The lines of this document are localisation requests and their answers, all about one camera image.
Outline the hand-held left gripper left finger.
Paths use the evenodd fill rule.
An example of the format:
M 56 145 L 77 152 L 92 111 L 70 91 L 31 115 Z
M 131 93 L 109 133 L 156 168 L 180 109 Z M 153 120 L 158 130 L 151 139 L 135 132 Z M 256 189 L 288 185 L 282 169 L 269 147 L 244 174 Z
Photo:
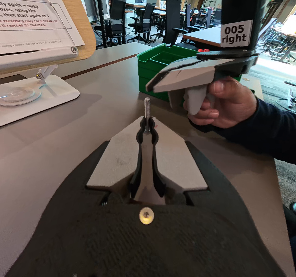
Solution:
M 141 183 L 145 125 L 145 117 L 140 117 L 110 139 L 87 182 L 89 189 L 135 198 Z

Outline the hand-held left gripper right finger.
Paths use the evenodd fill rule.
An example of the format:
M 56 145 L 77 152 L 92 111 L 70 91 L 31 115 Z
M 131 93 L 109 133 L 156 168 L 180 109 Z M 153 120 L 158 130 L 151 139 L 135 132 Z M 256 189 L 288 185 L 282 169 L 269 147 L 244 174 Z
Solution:
M 154 117 L 150 118 L 150 133 L 153 185 L 160 197 L 208 188 L 182 137 Z

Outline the green plastic bin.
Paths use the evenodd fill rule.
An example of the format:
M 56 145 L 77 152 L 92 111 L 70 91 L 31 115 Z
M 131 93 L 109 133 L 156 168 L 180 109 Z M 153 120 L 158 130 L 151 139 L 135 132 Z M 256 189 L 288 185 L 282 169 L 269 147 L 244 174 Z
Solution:
M 209 49 L 209 47 L 201 47 L 198 49 Z M 169 47 L 165 43 L 155 46 L 137 55 L 138 58 L 138 74 L 139 74 L 139 91 L 158 99 L 169 101 L 168 93 L 154 93 L 146 91 L 146 84 L 168 64 L 187 57 L 194 57 L 197 50 L 192 50 L 180 46 Z

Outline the silver bolt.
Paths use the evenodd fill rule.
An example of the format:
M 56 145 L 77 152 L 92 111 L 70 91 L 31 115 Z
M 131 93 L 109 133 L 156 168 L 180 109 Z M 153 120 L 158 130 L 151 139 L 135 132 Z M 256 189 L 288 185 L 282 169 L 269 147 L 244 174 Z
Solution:
M 144 117 L 145 117 L 145 133 L 148 134 L 150 132 L 150 98 L 146 97 L 144 99 Z

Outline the person's right forearm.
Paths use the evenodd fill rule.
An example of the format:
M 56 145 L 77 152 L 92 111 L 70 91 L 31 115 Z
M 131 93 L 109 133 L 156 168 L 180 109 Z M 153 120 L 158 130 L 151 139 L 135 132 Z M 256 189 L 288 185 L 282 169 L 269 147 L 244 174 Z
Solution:
M 295 113 L 280 110 L 260 99 L 251 117 L 227 129 L 214 126 L 214 132 L 255 153 L 296 164 Z

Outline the person's right hand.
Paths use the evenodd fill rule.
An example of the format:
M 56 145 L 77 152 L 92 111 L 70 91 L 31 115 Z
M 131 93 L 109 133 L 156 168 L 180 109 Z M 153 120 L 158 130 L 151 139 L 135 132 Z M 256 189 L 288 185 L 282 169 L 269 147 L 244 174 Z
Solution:
M 215 98 L 214 104 L 206 97 L 197 114 L 187 114 L 195 125 L 230 128 L 251 117 L 257 109 L 252 91 L 229 76 L 210 83 L 208 94 Z

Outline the wooden-edged office table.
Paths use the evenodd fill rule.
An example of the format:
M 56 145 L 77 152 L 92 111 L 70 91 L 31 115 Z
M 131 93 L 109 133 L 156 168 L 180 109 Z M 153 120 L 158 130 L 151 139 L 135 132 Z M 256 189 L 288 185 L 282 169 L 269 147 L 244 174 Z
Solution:
M 220 47 L 221 43 L 221 25 L 210 28 L 190 27 L 190 33 L 183 35 L 183 39 L 190 40 L 195 43 L 204 43 L 207 45 Z

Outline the cluster of distant office chairs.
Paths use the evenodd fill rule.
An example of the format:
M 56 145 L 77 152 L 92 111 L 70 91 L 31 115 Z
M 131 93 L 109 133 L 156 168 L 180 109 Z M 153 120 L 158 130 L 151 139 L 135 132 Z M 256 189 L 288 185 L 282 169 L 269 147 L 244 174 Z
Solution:
M 221 7 L 213 9 L 211 7 L 195 10 L 191 19 L 190 25 L 187 27 L 188 33 L 200 31 L 213 27 L 221 26 Z

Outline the black office chair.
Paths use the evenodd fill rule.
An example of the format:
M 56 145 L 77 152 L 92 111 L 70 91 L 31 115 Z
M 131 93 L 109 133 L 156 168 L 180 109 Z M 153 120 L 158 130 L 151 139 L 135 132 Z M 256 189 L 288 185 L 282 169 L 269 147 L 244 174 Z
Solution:
M 138 35 L 136 37 L 126 40 L 126 43 L 129 43 L 129 41 L 135 42 L 135 40 L 137 40 L 137 42 L 143 41 L 150 46 L 149 39 L 146 39 L 146 34 L 149 35 L 151 31 L 151 20 L 154 8 L 155 4 L 147 3 L 140 18 L 132 17 L 134 23 L 128 24 L 128 26 L 132 27 L 135 30 L 135 34 Z
M 111 0 L 110 19 L 105 23 L 107 47 L 126 43 L 125 6 L 126 0 Z
M 172 47 L 178 35 L 187 34 L 188 31 L 180 28 L 180 0 L 166 0 L 165 35 L 163 43 Z

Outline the white sign stand base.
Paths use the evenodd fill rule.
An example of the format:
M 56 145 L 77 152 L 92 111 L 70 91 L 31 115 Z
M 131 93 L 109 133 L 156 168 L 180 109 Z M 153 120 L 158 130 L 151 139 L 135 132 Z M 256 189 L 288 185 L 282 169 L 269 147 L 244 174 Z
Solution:
M 1 127 L 79 97 L 77 89 L 51 74 L 57 67 L 58 65 L 43 67 L 31 78 L 14 75 L 1 79 Z

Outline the wooden instruction sign board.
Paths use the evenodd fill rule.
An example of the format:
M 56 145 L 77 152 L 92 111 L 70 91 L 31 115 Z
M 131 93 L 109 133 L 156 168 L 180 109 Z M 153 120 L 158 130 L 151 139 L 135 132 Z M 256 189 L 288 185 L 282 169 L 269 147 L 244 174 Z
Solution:
M 81 0 L 1 0 L 1 75 L 84 60 L 95 49 Z

